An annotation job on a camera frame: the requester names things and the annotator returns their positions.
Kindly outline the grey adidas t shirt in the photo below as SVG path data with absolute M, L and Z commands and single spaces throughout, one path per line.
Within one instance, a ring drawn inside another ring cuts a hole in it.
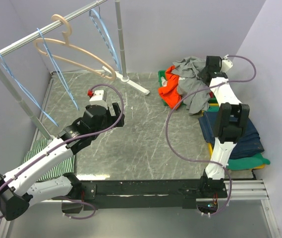
M 193 94 L 193 92 L 206 87 L 206 84 L 198 77 L 198 73 L 205 67 L 205 64 L 204 59 L 194 56 L 173 62 L 175 69 L 172 70 L 172 74 L 179 76 L 176 91 L 181 97 L 186 97 L 183 103 L 190 115 L 198 114 L 209 108 L 210 90 Z

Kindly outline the orange t shirt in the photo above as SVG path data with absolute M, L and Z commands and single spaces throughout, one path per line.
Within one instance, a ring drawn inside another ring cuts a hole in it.
M 172 65 L 165 70 L 167 86 L 158 88 L 159 96 L 171 109 L 181 101 L 181 95 L 177 92 L 179 75 L 172 73 L 174 69 L 175 66 Z

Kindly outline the light blue hanger of red shirt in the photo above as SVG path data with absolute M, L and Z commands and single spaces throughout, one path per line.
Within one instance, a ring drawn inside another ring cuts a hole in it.
M 5 69 L 5 71 L 11 76 L 11 78 L 16 82 L 22 92 L 41 110 L 41 112 L 55 125 L 58 126 L 58 123 L 47 113 L 45 112 L 43 106 L 39 104 L 39 102 L 35 99 L 35 97 L 29 92 L 29 90 L 24 87 L 19 80 L 16 79 L 14 74 L 12 73 L 10 67 L 7 65 L 6 61 L 3 59 L 3 56 L 0 54 L 1 65 Z

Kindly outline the light blue wire hanger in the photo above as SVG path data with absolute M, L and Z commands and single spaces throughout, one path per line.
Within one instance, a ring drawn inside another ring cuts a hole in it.
M 118 71 L 120 73 L 122 73 L 121 63 L 120 63 L 120 60 L 118 58 L 118 54 L 115 50 L 111 36 L 108 32 L 108 29 L 107 29 L 105 23 L 103 22 L 103 20 L 100 16 L 100 13 L 97 12 L 95 9 L 92 9 L 92 10 L 89 11 L 89 17 L 92 20 L 93 24 L 95 25 L 97 31 L 101 35 L 103 41 L 105 42 L 106 47 L 107 47 L 108 51 L 110 52 L 111 57 L 114 60 L 114 63 L 116 65 Z

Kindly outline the red t shirt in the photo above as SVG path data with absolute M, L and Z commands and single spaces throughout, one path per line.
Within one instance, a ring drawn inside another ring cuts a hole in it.
M 213 94 L 213 92 L 210 92 L 209 95 L 210 95 L 210 100 L 215 100 L 216 99 L 214 94 Z

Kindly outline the white t shirt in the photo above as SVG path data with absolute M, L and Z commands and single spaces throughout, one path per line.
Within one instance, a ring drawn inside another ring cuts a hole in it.
M 161 77 L 161 83 L 162 83 L 162 87 L 166 87 L 168 82 L 164 77 Z

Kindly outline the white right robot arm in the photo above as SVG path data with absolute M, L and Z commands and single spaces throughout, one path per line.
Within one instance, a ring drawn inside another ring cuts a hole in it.
M 215 144 L 199 185 L 199 192 L 205 198 L 216 195 L 226 197 L 225 168 L 233 149 L 247 128 L 250 108 L 236 97 L 226 74 L 232 66 L 229 60 L 220 56 L 207 56 L 205 67 L 198 74 L 211 88 L 219 104 L 213 128 Z

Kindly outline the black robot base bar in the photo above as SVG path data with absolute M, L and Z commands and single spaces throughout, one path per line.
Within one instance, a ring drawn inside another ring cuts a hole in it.
M 82 180 L 62 199 L 83 201 L 96 209 L 181 207 L 195 209 L 198 199 L 229 198 L 223 179 Z

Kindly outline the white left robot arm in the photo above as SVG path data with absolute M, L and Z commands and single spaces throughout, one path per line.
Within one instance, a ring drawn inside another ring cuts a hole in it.
M 55 197 L 83 204 L 82 182 L 73 174 L 39 182 L 55 166 L 91 145 L 99 134 L 124 125 L 124 103 L 113 103 L 115 115 L 106 105 L 90 104 L 83 116 L 66 126 L 42 151 L 19 167 L 0 174 L 0 212 L 8 221 L 20 217 L 41 201 Z

